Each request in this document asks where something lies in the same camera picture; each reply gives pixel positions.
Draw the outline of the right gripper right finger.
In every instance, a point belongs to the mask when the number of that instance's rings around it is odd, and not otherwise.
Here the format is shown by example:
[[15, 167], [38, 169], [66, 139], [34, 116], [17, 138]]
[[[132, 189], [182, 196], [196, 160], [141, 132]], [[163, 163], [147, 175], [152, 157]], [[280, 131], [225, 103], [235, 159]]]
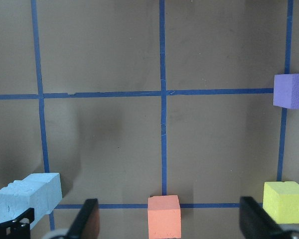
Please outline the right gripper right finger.
[[245, 239], [286, 239], [286, 232], [274, 222], [253, 197], [240, 197], [239, 227]]

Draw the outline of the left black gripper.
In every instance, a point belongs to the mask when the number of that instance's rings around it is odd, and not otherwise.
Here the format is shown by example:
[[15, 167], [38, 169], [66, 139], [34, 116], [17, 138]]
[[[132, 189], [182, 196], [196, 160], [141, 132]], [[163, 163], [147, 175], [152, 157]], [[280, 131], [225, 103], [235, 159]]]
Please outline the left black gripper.
[[0, 239], [30, 239], [33, 221], [34, 208], [28, 208], [15, 219], [0, 223]]

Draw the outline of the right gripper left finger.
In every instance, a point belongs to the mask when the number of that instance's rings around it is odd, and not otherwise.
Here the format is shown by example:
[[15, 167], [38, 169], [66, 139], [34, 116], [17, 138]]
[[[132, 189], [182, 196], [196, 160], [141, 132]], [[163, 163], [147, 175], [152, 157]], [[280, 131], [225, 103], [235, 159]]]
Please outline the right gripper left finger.
[[97, 239], [100, 232], [98, 199], [87, 199], [69, 228], [67, 239]]

